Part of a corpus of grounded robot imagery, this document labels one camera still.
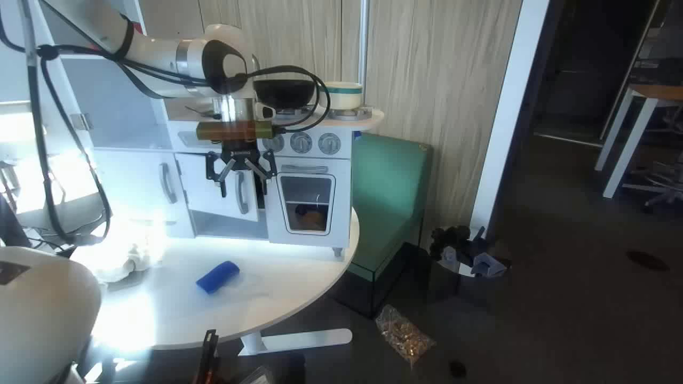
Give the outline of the black and brass gripper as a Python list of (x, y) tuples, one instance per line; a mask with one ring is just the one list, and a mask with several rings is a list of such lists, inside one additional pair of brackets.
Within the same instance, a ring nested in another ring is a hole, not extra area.
[(258, 152), (256, 141), (272, 137), (272, 120), (258, 112), (255, 98), (221, 96), (212, 113), (198, 123), (196, 139), (217, 146), (217, 152), (205, 155), (205, 177), (227, 196), (227, 176), (238, 167), (248, 167), (256, 177), (256, 195), (266, 195), (266, 182), (278, 176), (272, 150)]

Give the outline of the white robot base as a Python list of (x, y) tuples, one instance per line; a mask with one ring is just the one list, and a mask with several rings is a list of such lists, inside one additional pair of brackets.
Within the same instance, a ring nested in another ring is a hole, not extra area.
[(78, 360), (101, 309), (79, 262), (31, 247), (0, 251), (0, 384), (85, 384)]

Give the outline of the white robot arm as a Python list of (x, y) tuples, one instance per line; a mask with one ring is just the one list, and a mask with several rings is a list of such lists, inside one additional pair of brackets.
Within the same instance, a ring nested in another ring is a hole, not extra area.
[(263, 182), (275, 176), (273, 156), (256, 146), (273, 129), (258, 112), (253, 87), (256, 68), (235, 29), (212, 25), (195, 38), (153, 38), (106, 0), (44, 5), (82, 32), (95, 53), (129, 68), (153, 96), (212, 102), (212, 115), (196, 120), (196, 139), (221, 148), (205, 159), (208, 180), (224, 187), (238, 172)]

